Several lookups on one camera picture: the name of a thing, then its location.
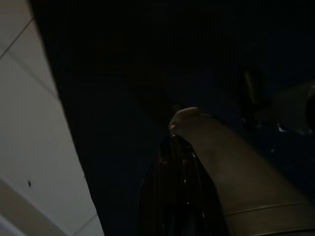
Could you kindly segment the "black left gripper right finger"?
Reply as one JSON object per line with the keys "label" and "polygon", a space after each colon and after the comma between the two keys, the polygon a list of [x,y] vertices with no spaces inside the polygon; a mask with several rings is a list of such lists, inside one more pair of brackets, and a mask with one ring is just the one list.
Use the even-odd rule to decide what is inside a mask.
{"label": "black left gripper right finger", "polygon": [[216,187],[192,145],[175,136],[180,197],[175,214],[176,236],[228,236]]}

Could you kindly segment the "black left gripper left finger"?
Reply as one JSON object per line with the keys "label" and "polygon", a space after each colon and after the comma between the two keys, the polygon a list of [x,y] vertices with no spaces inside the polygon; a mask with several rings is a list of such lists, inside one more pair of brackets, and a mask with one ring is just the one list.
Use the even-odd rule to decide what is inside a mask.
{"label": "black left gripper left finger", "polygon": [[164,138],[141,183],[137,234],[176,236],[175,135]]}

